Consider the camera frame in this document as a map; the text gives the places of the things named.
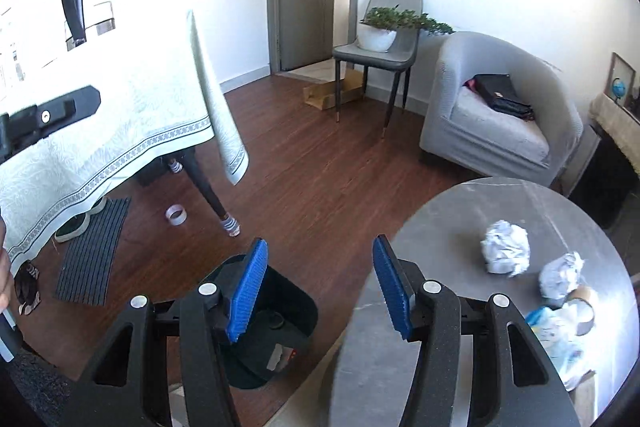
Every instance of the blue gripper pad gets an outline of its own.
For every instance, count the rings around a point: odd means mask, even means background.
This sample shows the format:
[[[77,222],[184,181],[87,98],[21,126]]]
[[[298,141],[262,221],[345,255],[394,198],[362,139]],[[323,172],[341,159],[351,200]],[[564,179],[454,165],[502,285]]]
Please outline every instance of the blue gripper pad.
[[[373,268],[385,296],[386,309],[391,316],[394,329],[399,331],[403,340],[407,340],[413,330],[410,320],[409,295],[404,289],[391,256],[396,255],[383,236],[373,241]]]
[[[226,325],[226,336],[233,343],[246,331],[258,297],[264,273],[267,270],[269,249],[263,239],[256,241],[254,249],[246,255],[244,273],[229,299],[229,322]]]

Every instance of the person's hand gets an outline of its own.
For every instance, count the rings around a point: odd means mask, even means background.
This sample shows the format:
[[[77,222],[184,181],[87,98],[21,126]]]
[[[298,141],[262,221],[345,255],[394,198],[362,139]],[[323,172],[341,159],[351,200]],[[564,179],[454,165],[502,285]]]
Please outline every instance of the person's hand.
[[[14,284],[14,278],[11,276],[11,262],[9,255],[2,245],[4,244],[4,234],[6,233],[6,225],[4,219],[0,217],[0,313],[9,307],[9,299],[11,298],[11,286]]]

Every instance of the picture frame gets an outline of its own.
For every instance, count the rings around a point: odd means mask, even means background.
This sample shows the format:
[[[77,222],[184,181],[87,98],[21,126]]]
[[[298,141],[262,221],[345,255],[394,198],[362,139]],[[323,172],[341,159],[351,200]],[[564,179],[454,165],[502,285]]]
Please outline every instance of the picture frame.
[[[614,92],[614,82],[620,80],[624,84],[624,94],[618,96],[619,93]],[[636,70],[629,65],[617,53],[611,55],[611,66],[609,68],[609,78],[607,79],[607,88],[605,94],[621,107],[629,107],[632,102],[636,103],[638,100],[638,87],[636,86],[636,98],[633,97],[634,83],[636,82]]]

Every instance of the crumpled tissue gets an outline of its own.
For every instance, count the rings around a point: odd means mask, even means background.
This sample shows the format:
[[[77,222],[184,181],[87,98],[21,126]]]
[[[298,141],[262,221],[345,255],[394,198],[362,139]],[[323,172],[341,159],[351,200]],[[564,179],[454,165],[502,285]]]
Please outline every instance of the crumpled tissue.
[[[584,259],[575,251],[545,264],[538,279],[542,296],[547,299],[564,299],[578,287],[583,265]]]
[[[513,277],[529,268],[529,239],[523,227],[501,219],[489,227],[481,244],[487,272]]]

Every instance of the white tablecloth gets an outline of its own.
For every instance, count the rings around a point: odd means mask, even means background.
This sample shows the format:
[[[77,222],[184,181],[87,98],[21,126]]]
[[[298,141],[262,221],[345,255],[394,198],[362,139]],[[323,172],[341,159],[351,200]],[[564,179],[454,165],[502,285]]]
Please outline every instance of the white tablecloth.
[[[4,247],[14,274],[67,219],[157,156],[215,136],[229,181],[248,167],[193,12],[141,15],[135,25],[89,40],[15,86],[0,114],[89,85],[102,99],[95,115],[0,165]]]

